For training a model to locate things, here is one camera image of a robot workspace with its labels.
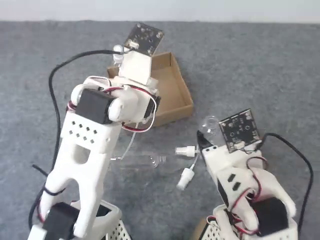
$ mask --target gray carpet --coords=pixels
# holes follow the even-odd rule
[[[152,22],[164,30],[158,52],[171,51],[194,100],[194,114],[137,136],[132,154],[150,151],[174,158],[175,146],[193,145],[201,119],[220,119],[251,107],[262,133],[283,135],[310,159],[315,170],[301,239],[320,235],[320,26]],[[28,237],[27,218],[50,168],[56,120],[47,78],[58,63],[79,52],[122,43],[132,22],[0,22],[0,239]],[[104,75],[108,56],[70,64],[54,80],[63,112],[73,87],[89,75]],[[122,133],[120,154],[130,135]],[[277,140],[263,147],[271,172],[301,209],[309,173],[304,162]],[[117,205],[133,239],[188,239],[199,219],[222,203],[202,160],[183,192],[180,172],[160,176],[110,171],[104,199]],[[65,200],[78,198],[76,184]]]

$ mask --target cardboard box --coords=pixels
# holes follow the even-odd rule
[[[117,67],[107,69],[110,78],[118,75]],[[152,57],[151,77],[157,79],[161,102],[155,114],[154,126],[161,126],[192,115],[194,103],[181,76],[176,58],[171,52]]]

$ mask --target black cable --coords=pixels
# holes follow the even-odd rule
[[[106,54],[106,55],[111,55],[111,54],[126,54],[129,51],[126,52],[119,52],[119,51],[112,51],[112,50],[93,50],[93,51],[85,51],[85,52],[81,52],[77,55],[74,55],[73,57],[69,58],[67,61],[57,65],[50,73],[49,75],[49,79],[48,79],[48,85],[49,85],[49,92],[50,92],[50,96],[52,99],[52,103],[53,103],[53,107],[54,107],[54,111],[55,111],[55,117],[56,117],[56,136],[55,136],[55,146],[54,146],[54,152],[53,152],[53,158],[52,158],[52,164],[51,164],[51,170],[50,172],[54,169],[56,161],[57,161],[57,156],[58,156],[58,151],[59,151],[59,143],[60,143],[60,134],[61,134],[61,119],[60,119],[60,112],[59,112],[59,108],[58,108],[58,104],[57,104],[57,99],[55,96],[55,92],[54,92],[54,88],[52,85],[53,82],[53,78],[55,73],[61,69],[62,67],[64,67],[65,65],[73,62],[76,59],[85,57],[85,56],[90,56],[90,55],[96,55],[96,54]],[[41,168],[39,167],[35,167],[33,166],[33,168],[37,169],[38,171],[40,171],[42,174],[46,173],[45,171],[43,171]],[[33,226],[33,216],[34,216],[34,212],[35,209],[40,201],[40,198],[42,196],[42,193],[45,189],[45,185],[43,185],[43,187],[41,188],[40,192],[37,194],[33,204],[31,205],[30,208],[30,212],[29,212],[29,216],[28,216],[28,225],[29,225],[29,229],[31,230],[32,226]]]
[[[43,170],[41,167],[39,167],[38,165],[36,164],[32,164],[32,166],[35,170],[38,170],[42,175],[48,177],[48,173],[46,173],[45,170]]]
[[[257,144],[257,146],[255,148],[255,151],[259,150],[263,146],[263,144],[265,143],[265,141],[267,139],[267,136],[273,136],[273,137],[281,140],[282,142],[284,142],[289,148],[291,148],[293,151],[295,151],[296,154],[298,154],[303,159],[303,161],[306,163],[306,165],[309,168],[310,179],[309,179],[308,187],[306,189],[306,192],[305,192],[305,195],[304,195],[304,198],[303,198],[303,203],[302,203],[302,206],[301,206],[301,212],[300,212],[300,217],[299,217],[299,222],[298,222],[298,234],[300,235],[301,228],[302,228],[302,225],[303,225],[303,222],[304,222],[304,216],[305,216],[305,211],[306,211],[308,198],[309,198],[310,191],[311,191],[311,188],[312,188],[312,185],[313,185],[313,182],[314,182],[314,170],[313,170],[312,165],[309,162],[309,160],[295,146],[293,146],[290,142],[288,142],[286,139],[284,139],[282,136],[280,136],[279,134],[276,134],[276,133],[267,132],[263,136],[261,143]]]

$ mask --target white wire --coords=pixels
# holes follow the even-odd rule
[[[195,159],[194,159],[194,161],[193,161],[193,163],[192,163],[192,165],[190,167],[191,170],[194,169],[194,167],[195,167],[195,165],[196,165],[196,163],[198,161],[198,158],[199,158],[199,146],[197,145],[196,146],[196,156],[195,156]]]
[[[105,76],[95,76],[95,75],[92,75],[92,76],[88,76],[87,79],[104,79],[104,80],[107,80],[108,83],[109,83],[109,87],[111,86],[111,81],[109,78],[105,77]]]
[[[145,133],[145,132],[149,131],[149,130],[152,128],[152,126],[153,126],[153,124],[154,124],[154,122],[155,122],[155,118],[156,118],[157,102],[156,102],[156,100],[155,100],[152,96],[150,96],[149,94],[148,94],[148,96],[152,99],[152,101],[153,101],[153,103],[154,103],[154,113],[153,113],[153,117],[152,117],[152,121],[151,121],[150,126],[149,126],[147,129],[142,130],[142,131],[130,130],[130,129],[127,129],[126,127],[122,126],[122,128],[123,128],[124,130],[127,130],[127,131],[129,131],[129,132],[133,132],[133,133]]]
[[[210,217],[213,217],[213,218],[214,218],[214,223],[212,223],[211,221],[209,221],[209,218],[210,218]],[[211,225],[212,227],[217,228],[217,229],[220,230],[220,227],[219,227],[219,225],[218,225],[218,223],[217,223],[217,220],[216,220],[216,217],[215,217],[215,216],[213,216],[213,215],[207,216],[207,217],[206,217],[206,223],[209,224],[209,225]]]
[[[137,122],[137,123],[135,124],[135,128],[137,128],[138,126],[139,126],[139,123]],[[132,137],[131,137],[131,140],[130,140],[130,142],[129,142],[129,145],[126,147],[126,150],[124,151],[124,153],[123,153],[122,156],[121,156],[121,160],[123,160],[123,159],[125,158],[125,156],[127,155],[127,153],[129,152],[129,150],[130,150],[130,148],[131,148],[131,146],[132,146],[132,143],[134,142],[135,136],[136,136],[136,132],[134,132],[134,133],[132,134]]]

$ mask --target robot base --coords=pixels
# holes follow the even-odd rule
[[[225,205],[218,206],[213,210],[213,213],[223,211],[225,208]],[[223,232],[223,227],[219,226],[215,220],[211,220],[209,223],[207,223],[206,218],[201,219],[193,232],[191,240],[298,240],[297,223],[293,219],[289,219],[289,228],[264,237],[246,234],[241,237],[240,232],[233,230],[235,234],[230,238],[228,234]]]
[[[73,202],[71,205],[80,208],[80,201]],[[123,221],[120,219],[122,213],[118,207],[102,200],[99,209],[102,210],[101,213],[105,212],[106,214],[99,215],[98,211],[92,231],[85,238],[75,237],[72,240],[131,240]],[[47,231],[41,225],[33,225],[28,240],[45,240],[46,235]]]

